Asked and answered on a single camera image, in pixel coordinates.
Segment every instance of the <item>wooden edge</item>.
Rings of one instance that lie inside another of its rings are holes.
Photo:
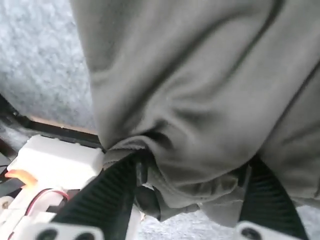
[[[51,126],[55,126],[55,127],[59,127],[59,128],[63,128],[63,129],[70,129],[70,130],[74,130],[74,131],[77,131],[77,132],[97,135],[96,131],[90,130],[90,129],[87,129],[87,128],[84,128],[84,127],[65,125],[65,124],[62,124],[62,123],[58,123],[58,122],[55,122],[55,121],[43,119],[43,118],[36,117],[36,116],[28,116],[28,118],[31,121],[34,121],[34,122],[37,122],[37,123],[41,123],[41,124],[47,124],[47,125],[51,125]]]

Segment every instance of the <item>gray carpet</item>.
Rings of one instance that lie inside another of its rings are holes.
[[[0,93],[21,113],[94,129],[91,96],[77,29],[67,0],[0,1]],[[27,140],[0,126],[18,149]],[[312,240],[320,240],[320,210],[299,213]],[[140,240],[227,240],[232,229],[201,212],[163,223],[147,218]]]

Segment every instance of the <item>gray cloth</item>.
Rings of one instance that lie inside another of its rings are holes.
[[[100,140],[146,144],[169,207],[240,201],[228,173],[256,153],[319,205],[319,1],[71,3]]]

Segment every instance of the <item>white plastic part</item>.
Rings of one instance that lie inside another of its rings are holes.
[[[256,231],[260,236],[260,240],[300,240],[296,237],[283,234],[281,232],[266,228],[264,226],[257,225],[249,221],[239,222],[235,226],[235,233],[233,235],[233,239],[234,240],[253,239],[253,238],[247,238],[242,234],[243,230],[245,229],[251,229]]]
[[[52,215],[42,216],[44,217],[44,221],[46,218],[52,218]],[[141,222],[141,213],[140,211],[134,206],[132,208],[128,229],[126,232],[125,240],[135,240],[137,239],[138,228]],[[44,230],[47,229],[54,229],[57,232],[57,237],[55,240],[74,240],[77,236],[82,233],[92,233],[95,236],[94,240],[103,240],[102,232],[95,227],[90,226],[81,226],[81,225],[72,225],[72,224],[61,224],[61,223],[42,223],[36,224],[37,218],[32,220],[31,225],[28,225],[27,228],[24,224],[24,229],[17,231],[14,234],[14,238],[12,240],[36,240],[36,237]]]
[[[10,170],[25,170],[42,183],[64,189],[81,189],[102,170],[104,154],[99,148],[33,136],[21,148]]]
[[[7,169],[25,170],[38,182],[33,187],[22,189],[8,209],[0,209],[0,240],[7,240],[12,232],[12,240],[18,239],[20,233],[20,239],[25,240],[30,226],[49,222],[55,213],[46,210],[49,206],[59,205],[63,197],[54,192],[46,193],[36,201],[30,215],[25,216],[31,200],[43,189],[63,192],[82,189],[101,172],[103,158],[101,149],[40,135],[31,137]]]
[[[133,206],[128,224],[128,229],[126,231],[125,240],[135,240],[137,238],[141,218],[141,212],[136,208],[136,206]]]
[[[27,231],[15,235],[13,240],[36,240],[37,236],[45,230],[54,230],[57,232],[54,240],[74,240],[79,235],[85,233],[92,234],[94,240],[104,240],[103,233],[98,228],[53,222],[33,224]]]

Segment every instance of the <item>red wire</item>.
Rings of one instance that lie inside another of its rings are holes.
[[[8,240],[10,240],[12,238],[12,236],[14,235],[14,231],[12,233],[10,233],[9,237],[8,237]]]
[[[25,211],[25,216],[28,216],[31,212],[31,209],[32,207],[35,205],[36,201],[42,197],[44,194],[46,193],[57,193],[61,196],[63,196],[67,201],[70,200],[70,197],[68,194],[66,194],[65,192],[63,191],[60,191],[60,190],[54,190],[52,188],[46,188],[46,189],[43,189],[41,190],[37,195],[35,195],[35,197],[31,200],[31,202],[29,203],[28,207],[26,208],[26,211]]]

